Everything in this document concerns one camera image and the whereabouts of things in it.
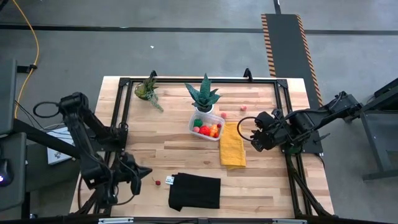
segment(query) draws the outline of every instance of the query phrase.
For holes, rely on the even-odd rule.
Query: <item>gray floor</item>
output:
[[[137,27],[261,28],[261,13],[273,13],[272,0],[19,0],[33,24]],[[398,2],[390,0],[280,0],[283,13],[300,14],[306,29],[398,29]],[[12,4],[0,22],[23,23]],[[1,30],[0,59],[31,63],[35,45],[29,31]],[[82,91],[95,108],[105,75],[241,76],[246,67],[268,77],[262,34],[37,32],[39,69],[22,105],[58,100]],[[324,101],[341,90],[366,101],[397,78],[398,36],[307,36]],[[24,79],[18,76],[18,84]],[[60,117],[40,119],[53,124]],[[321,129],[331,133],[322,144],[326,176],[335,213],[345,218],[398,222],[398,179],[363,182],[376,170],[360,121],[335,121]],[[75,181],[41,190],[32,199],[42,216],[68,213]]]

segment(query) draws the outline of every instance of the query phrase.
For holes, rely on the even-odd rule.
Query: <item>potted plant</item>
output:
[[[214,109],[214,104],[221,97],[216,94],[218,89],[210,91],[211,81],[208,79],[207,74],[205,74],[205,77],[201,82],[200,91],[196,90],[188,83],[186,83],[185,86],[187,87],[189,94],[191,94],[192,99],[195,101],[192,105],[196,110],[204,113],[211,113]]]
[[[138,96],[138,98],[150,101],[152,105],[154,105],[157,109],[163,112],[163,108],[157,103],[158,97],[154,91],[157,88],[156,86],[154,86],[155,83],[156,79],[154,79],[153,77],[149,77],[136,86],[134,93],[136,94],[136,96]]]

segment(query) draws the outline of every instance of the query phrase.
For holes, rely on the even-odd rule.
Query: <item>black cloth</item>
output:
[[[221,179],[178,173],[170,186],[169,206],[181,211],[182,207],[220,208]]]

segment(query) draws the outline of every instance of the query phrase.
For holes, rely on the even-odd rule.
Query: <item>yellow towel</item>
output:
[[[243,139],[236,130],[237,125],[238,122],[225,123],[220,139],[221,165],[225,165],[227,169],[246,167],[246,152],[243,148]]]

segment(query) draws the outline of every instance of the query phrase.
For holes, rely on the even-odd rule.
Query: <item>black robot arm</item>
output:
[[[39,103],[34,107],[36,116],[54,116],[41,116],[36,113],[37,107],[46,103],[49,102]],[[92,200],[96,200],[102,207],[117,205],[118,199],[114,190],[120,182],[131,183],[132,194],[139,195],[141,179],[151,173],[152,169],[137,165],[134,156],[124,152],[128,125],[121,123],[112,128],[104,126],[90,111],[88,99],[82,93],[74,93],[62,98],[59,103],[51,104],[58,106],[58,113],[62,114],[63,122],[79,153],[82,179],[89,189],[96,190],[89,200],[90,204]],[[88,134],[87,127],[93,134]],[[104,163],[97,151],[115,152],[111,167]]]
[[[316,130],[337,118],[351,118],[360,109],[361,104],[352,95],[342,91],[335,99],[317,110],[297,110],[284,116],[281,110],[275,109],[272,112],[274,118],[264,111],[254,118],[259,129],[252,131],[250,139],[242,137],[251,141],[252,146],[259,152],[288,144],[288,148],[297,153]]]

